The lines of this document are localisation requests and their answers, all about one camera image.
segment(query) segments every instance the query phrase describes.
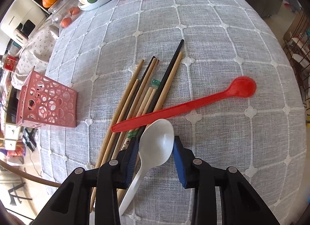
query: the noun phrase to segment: red spoon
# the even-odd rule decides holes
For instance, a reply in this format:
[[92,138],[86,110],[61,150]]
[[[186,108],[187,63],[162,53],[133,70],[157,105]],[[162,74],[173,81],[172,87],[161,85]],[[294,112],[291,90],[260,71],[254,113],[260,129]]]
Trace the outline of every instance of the red spoon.
[[237,77],[232,81],[230,86],[219,93],[202,97],[197,100],[193,100],[187,103],[182,103],[167,109],[163,109],[160,111],[152,112],[149,114],[142,115],[140,117],[131,118],[120,123],[117,123],[112,126],[113,132],[121,132],[128,131],[131,129],[138,128],[140,126],[144,126],[161,118],[169,118],[176,115],[180,115],[182,113],[200,108],[207,104],[214,103],[216,101],[228,98],[228,97],[250,97],[256,91],[256,83],[252,78],[247,76]]

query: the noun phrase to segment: spoon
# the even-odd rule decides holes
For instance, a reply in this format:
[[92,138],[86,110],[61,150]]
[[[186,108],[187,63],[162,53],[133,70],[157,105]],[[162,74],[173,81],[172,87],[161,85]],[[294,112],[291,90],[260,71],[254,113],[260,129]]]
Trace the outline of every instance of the spoon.
[[141,167],[119,207],[120,216],[125,212],[134,198],[146,173],[150,169],[160,166],[168,160],[172,153],[173,144],[173,126],[168,120],[158,119],[145,129],[139,143]]
[[140,117],[135,117],[119,122],[112,126],[112,131],[121,132],[121,131],[128,131],[130,129],[135,129],[140,126],[153,123],[154,121],[160,118],[169,118],[176,115],[180,115],[188,111],[205,106],[207,104],[211,104],[229,97],[247,98],[252,96],[255,93],[255,91],[256,91],[255,81],[247,76],[240,76],[237,77],[235,80],[233,80],[230,86],[222,92],[202,97],[187,103],[179,104],[167,109],[145,114]]

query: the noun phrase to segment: white cloth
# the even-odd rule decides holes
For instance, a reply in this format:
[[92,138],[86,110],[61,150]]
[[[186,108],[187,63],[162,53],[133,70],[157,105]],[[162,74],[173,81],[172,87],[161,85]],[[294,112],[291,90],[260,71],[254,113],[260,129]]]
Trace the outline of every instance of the white cloth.
[[[78,91],[78,126],[41,131],[44,177],[63,182],[76,167],[93,168],[135,65],[144,58],[145,69],[156,56],[160,81],[182,38],[185,56],[164,108],[220,92],[241,75],[257,91],[169,119],[175,134],[213,167],[237,167],[287,224],[306,154],[304,108],[281,46],[244,0],[112,0],[83,13],[61,33],[46,72]],[[192,204],[170,158],[147,173],[121,221],[189,224]]]
[[53,25],[46,27],[43,25],[29,37],[25,46],[17,54],[19,61],[15,72],[12,73],[14,88],[21,89],[33,66],[35,71],[45,74],[58,38],[59,29]]

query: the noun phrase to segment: white cylindrical handle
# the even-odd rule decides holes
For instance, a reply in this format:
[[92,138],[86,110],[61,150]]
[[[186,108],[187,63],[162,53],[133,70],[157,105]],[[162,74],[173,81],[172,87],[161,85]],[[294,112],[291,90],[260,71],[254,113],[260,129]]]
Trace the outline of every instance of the white cylindrical handle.
[[131,203],[132,199],[134,198],[135,193],[137,192],[144,176],[148,170],[145,170],[144,168],[140,168],[140,170],[137,172],[137,175],[134,177],[134,180],[132,181],[130,187],[127,190],[127,193],[125,194],[125,197],[123,201],[121,202],[121,205],[119,207],[119,215],[122,216],[125,210],[128,208],[129,204]]

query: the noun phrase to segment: metal screw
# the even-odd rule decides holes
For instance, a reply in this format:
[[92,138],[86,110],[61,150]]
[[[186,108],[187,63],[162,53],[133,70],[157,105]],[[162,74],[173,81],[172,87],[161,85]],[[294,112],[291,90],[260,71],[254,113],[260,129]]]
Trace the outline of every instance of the metal screw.
[[109,162],[109,164],[110,164],[111,166],[116,166],[116,165],[118,164],[118,161],[117,161],[117,160],[111,160],[111,161]]
[[83,172],[83,168],[79,167],[74,170],[75,174],[81,174]]
[[230,171],[231,173],[236,173],[236,172],[237,172],[237,168],[234,167],[234,166],[230,166],[230,167],[228,168],[228,171]]
[[201,165],[201,164],[202,164],[202,161],[201,161],[200,159],[194,159],[194,160],[193,160],[193,163],[194,163],[195,165]]

